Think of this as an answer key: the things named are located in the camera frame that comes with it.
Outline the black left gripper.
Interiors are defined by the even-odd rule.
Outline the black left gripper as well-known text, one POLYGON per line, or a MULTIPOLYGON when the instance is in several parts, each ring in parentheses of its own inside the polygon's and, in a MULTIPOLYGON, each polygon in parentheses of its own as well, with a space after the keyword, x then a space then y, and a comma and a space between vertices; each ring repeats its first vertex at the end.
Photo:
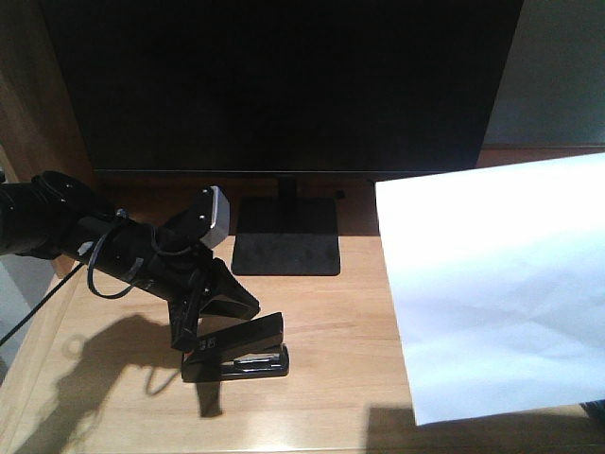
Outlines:
POLYGON ((152 255, 146 264, 148 277, 141 286, 166 300, 184 292, 168 303, 170 343, 178 351, 196 348, 200 316, 249 321, 260 312, 258 300, 234 278, 221 259, 214 258, 209 269, 212 250, 186 241, 182 230, 185 211, 160 227, 145 224, 152 255))

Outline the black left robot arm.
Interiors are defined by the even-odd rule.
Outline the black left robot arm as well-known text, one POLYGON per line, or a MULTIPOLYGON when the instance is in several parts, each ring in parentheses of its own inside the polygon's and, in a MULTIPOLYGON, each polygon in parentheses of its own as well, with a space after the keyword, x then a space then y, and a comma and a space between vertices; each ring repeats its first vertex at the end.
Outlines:
POLYGON ((130 218, 87 185, 56 171, 28 183, 1 185, 1 252, 87 265, 87 284, 100 296, 94 272, 125 283, 114 300, 139 288, 168 302, 171 345, 189 351, 199 318, 220 313, 213 293, 216 230, 229 207, 216 186, 202 188, 190 207, 155 227, 130 218))

